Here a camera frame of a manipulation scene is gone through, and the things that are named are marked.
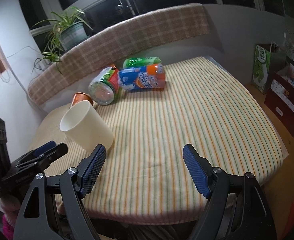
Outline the white plastic cup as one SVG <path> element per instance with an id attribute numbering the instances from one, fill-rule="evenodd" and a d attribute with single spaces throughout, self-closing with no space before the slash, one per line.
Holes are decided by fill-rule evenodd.
<path id="1" fill-rule="evenodd" d="M 89 153 L 98 144 L 108 150 L 114 141 L 112 130 L 89 101 L 80 101 L 67 110 L 59 129 Z"/>

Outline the orange paper cup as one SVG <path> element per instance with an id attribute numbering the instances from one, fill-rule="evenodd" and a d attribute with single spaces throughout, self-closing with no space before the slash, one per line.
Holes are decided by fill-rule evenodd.
<path id="1" fill-rule="evenodd" d="M 70 107 L 73 107 L 74 105 L 76 105 L 77 103 L 79 103 L 81 101 L 88 101 L 91 105 L 94 104 L 94 101 L 89 94 L 84 93 L 84 92 L 77 92 L 74 94 L 74 96 L 72 98 L 72 102 L 71 102 Z"/>

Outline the clear cup with colourful label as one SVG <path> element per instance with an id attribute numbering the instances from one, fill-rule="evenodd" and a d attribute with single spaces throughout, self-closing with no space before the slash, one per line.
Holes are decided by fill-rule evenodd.
<path id="1" fill-rule="evenodd" d="M 96 76 L 88 87 L 90 97 L 100 105 L 113 103 L 119 91 L 119 70 L 109 66 Z"/>

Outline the green patterned cup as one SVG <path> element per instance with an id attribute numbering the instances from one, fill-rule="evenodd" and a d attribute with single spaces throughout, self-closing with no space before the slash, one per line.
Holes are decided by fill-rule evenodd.
<path id="1" fill-rule="evenodd" d="M 152 64 L 161 63 L 161 59 L 159 57 L 131 57 L 125 59 L 123 62 L 123 69 L 126 68 L 135 68 L 135 67 L 143 67 L 149 66 Z"/>

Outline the blue orange Arctic Ocean cup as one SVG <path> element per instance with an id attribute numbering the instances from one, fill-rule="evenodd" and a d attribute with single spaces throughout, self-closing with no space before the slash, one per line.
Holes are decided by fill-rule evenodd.
<path id="1" fill-rule="evenodd" d="M 165 70 L 161 63 L 126 68 L 118 74 L 118 84 L 125 90 L 163 89 L 165 83 Z"/>

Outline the brown plaid blanket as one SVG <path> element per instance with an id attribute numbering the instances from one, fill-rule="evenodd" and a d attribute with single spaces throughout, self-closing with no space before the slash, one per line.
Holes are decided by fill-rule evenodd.
<path id="1" fill-rule="evenodd" d="M 98 69 L 163 44 L 207 35 L 205 7 L 191 3 L 150 11 L 130 18 L 76 45 L 58 63 L 50 65 L 28 87 L 37 105 Z"/>

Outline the dark red cardboard box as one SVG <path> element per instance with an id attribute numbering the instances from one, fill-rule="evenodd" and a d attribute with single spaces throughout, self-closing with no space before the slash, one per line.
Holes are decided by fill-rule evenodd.
<path id="1" fill-rule="evenodd" d="M 294 136 L 294 65 L 292 63 L 288 63 L 285 68 L 272 76 L 264 103 Z"/>

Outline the potted spider plant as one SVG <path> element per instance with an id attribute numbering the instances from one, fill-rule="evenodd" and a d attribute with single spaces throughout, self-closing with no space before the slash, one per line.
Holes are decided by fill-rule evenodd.
<path id="1" fill-rule="evenodd" d="M 34 61 L 34 69 L 41 70 L 38 66 L 42 61 L 47 61 L 56 65 L 56 70 L 61 74 L 60 65 L 62 56 L 89 38 L 86 29 L 93 30 L 91 25 L 84 19 L 86 15 L 78 7 L 69 7 L 61 14 L 51 12 L 55 18 L 49 18 L 37 22 L 34 26 L 48 22 L 51 24 L 51 30 L 46 35 L 46 46 L 41 57 Z"/>

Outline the green white paper bag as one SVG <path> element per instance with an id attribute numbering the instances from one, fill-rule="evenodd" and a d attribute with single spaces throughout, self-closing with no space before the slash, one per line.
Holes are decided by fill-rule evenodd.
<path id="1" fill-rule="evenodd" d="M 278 52 L 279 46 L 274 42 L 255 45 L 251 82 L 262 94 L 265 94 L 267 91 L 272 55 L 277 54 Z"/>

